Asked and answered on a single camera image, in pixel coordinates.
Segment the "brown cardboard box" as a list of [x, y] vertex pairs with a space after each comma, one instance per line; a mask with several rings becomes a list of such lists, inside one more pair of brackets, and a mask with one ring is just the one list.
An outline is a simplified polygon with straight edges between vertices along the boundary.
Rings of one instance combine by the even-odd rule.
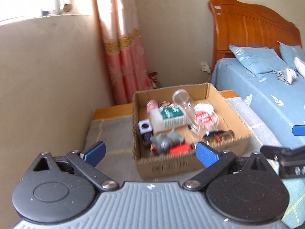
[[195, 156], [194, 150], [183, 152], [175, 156], [170, 154], [152, 156], [150, 155], [150, 150], [145, 148], [142, 144], [137, 123], [140, 120], [149, 117], [146, 111], [148, 101], [155, 100], [159, 103], [164, 101], [170, 102], [172, 101], [173, 93], [178, 89], [186, 90], [196, 103], [205, 102], [211, 104], [220, 119], [219, 128], [233, 131], [233, 139], [213, 145], [214, 149], [218, 151], [230, 150], [234, 154], [241, 156], [250, 143], [252, 134], [248, 129], [248, 126], [236, 110], [232, 108], [225, 98], [210, 83], [181, 85], [136, 92], [132, 98], [132, 160], [142, 179], [154, 179], [156, 177], [175, 175], [203, 168], [203, 165]]

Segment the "blue floral pillow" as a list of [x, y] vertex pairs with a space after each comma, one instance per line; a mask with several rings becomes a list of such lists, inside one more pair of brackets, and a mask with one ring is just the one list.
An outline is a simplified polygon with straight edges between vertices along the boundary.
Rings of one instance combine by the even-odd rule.
[[229, 49], [243, 67], [258, 77], [287, 68], [287, 64], [275, 52], [274, 48], [240, 47], [230, 44]]

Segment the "white wall socket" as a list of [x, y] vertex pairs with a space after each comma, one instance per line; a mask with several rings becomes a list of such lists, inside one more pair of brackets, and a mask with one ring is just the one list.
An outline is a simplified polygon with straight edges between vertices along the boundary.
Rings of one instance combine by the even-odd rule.
[[201, 62], [201, 70], [203, 72], [207, 72], [207, 73], [211, 72], [211, 68], [210, 68], [210, 65], [208, 64], [208, 62]]

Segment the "grey rubber animal toy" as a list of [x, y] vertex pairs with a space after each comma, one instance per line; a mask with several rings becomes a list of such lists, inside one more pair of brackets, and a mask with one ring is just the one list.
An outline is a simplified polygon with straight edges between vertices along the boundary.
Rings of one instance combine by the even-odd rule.
[[152, 154], [166, 155], [171, 148], [183, 144], [185, 138], [172, 129], [168, 134], [159, 133], [156, 136], [151, 136], [150, 142], [150, 151]]

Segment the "clear plastic cylinder tube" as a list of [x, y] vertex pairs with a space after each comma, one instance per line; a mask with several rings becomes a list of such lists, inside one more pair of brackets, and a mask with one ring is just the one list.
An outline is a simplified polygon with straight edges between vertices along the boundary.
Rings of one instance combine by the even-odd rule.
[[195, 103], [189, 93], [183, 89], [176, 90], [172, 95], [172, 99], [175, 104], [184, 109], [189, 123], [197, 126], [198, 123], [195, 121]]

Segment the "pink white garment on bed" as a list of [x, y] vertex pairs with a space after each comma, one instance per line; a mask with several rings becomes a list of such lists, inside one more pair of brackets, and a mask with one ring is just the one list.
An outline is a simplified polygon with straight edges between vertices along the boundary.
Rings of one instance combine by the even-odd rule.
[[305, 78], [305, 62], [302, 61], [300, 58], [295, 57], [294, 58], [294, 64], [296, 66], [296, 69], [298, 71], [298, 73]]

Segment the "red item on floor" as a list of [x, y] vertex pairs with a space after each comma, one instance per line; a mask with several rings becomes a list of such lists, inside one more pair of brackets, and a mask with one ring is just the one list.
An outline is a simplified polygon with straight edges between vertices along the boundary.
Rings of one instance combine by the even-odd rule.
[[151, 72], [148, 74], [149, 80], [153, 86], [154, 89], [158, 88], [157, 83], [158, 83], [158, 73], [157, 72]]

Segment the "grey green checked cloth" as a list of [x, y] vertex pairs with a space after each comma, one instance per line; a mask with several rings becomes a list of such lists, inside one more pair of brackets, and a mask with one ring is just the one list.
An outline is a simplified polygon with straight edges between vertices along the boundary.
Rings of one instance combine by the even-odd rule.
[[[228, 98], [229, 104], [241, 115], [252, 129], [250, 143], [244, 156], [249, 156], [266, 143], [280, 146], [272, 131], [257, 114], [240, 97]], [[107, 152], [97, 169], [110, 176], [120, 184], [125, 181], [141, 181], [136, 166], [132, 161], [132, 117], [122, 116], [112, 119], [96, 119], [86, 138], [86, 148], [98, 141], [106, 144]], [[304, 223], [304, 179], [285, 179], [284, 184], [290, 194], [283, 221], [287, 226], [295, 228]]]

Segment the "glass jar golden capsules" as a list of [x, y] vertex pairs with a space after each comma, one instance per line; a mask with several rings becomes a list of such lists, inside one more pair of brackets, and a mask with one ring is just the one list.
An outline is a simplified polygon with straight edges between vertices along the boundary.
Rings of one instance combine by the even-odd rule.
[[207, 131], [203, 136], [203, 142], [209, 146], [222, 144], [232, 139], [234, 139], [234, 132], [232, 130]]

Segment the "pink curtain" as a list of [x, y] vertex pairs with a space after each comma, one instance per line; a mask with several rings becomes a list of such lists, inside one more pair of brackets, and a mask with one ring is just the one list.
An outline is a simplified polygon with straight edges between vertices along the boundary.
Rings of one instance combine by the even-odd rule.
[[94, 0], [103, 50], [117, 104], [152, 89], [147, 75], [136, 0]]

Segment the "clear square plastic container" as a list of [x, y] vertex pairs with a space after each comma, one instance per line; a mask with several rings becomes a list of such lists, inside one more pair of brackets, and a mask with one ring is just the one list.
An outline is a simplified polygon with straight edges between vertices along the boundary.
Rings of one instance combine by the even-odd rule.
[[218, 129], [219, 118], [214, 111], [199, 110], [191, 113], [189, 127], [197, 135], [203, 136], [208, 131]]

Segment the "blue floral bed sheet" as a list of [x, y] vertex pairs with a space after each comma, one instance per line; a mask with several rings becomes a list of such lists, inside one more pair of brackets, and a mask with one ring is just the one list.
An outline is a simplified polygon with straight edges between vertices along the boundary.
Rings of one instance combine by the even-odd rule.
[[304, 78], [285, 84], [275, 73], [257, 76], [235, 58], [217, 61], [211, 77], [217, 90], [233, 90], [273, 132], [282, 146], [298, 148], [304, 136], [294, 136], [294, 125], [304, 124]]

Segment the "medical cotton swab bottle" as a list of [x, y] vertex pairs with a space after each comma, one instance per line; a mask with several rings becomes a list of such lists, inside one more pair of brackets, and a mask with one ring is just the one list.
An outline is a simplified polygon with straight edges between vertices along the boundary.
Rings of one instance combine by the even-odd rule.
[[185, 111], [177, 104], [170, 104], [150, 110], [149, 119], [154, 133], [182, 127], [187, 123]]

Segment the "wooden bed headboard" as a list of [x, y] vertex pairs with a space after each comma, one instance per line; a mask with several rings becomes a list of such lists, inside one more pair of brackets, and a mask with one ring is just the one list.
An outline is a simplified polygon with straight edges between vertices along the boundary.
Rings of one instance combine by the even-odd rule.
[[229, 45], [241, 47], [274, 48], [279, 54], [279, 42], [302, 45], [299, 29], [274, 10], [258, 4], [237, 0], [210, 0], [208, 7], [213, 15], [213, 61], [231, 58]]

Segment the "grey crumpled cloth on bed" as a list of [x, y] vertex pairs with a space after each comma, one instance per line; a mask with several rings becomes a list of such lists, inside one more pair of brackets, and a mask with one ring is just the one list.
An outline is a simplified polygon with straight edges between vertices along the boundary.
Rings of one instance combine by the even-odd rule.
[[297, 73], [292, 68], [284, 68], [277, 72], [277, 79], [287, 85], [291, 85], [297, 80]]

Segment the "red toy train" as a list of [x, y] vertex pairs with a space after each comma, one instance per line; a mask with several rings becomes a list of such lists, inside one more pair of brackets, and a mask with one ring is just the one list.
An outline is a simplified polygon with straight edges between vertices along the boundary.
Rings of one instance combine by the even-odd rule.
[[182, 154], [183, 152], [188, 152], [190, 150], [192, 150], [192, 146], [190, 146], [187, 143], [183, 143], [183, 144], [172, 147], [169, 150], [169, 154], [170, 155], [179, 155], [179, 154]]

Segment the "black toy car red wheels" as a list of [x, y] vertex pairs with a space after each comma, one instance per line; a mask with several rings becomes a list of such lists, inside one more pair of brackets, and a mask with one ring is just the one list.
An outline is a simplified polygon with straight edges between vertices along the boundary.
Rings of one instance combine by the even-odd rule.
[[153, 128], [149, 119], [140, 120], [138, 128], [141, 135], [143, 146], [149, 148], [151, 146], [150, 138], [153, 136]]

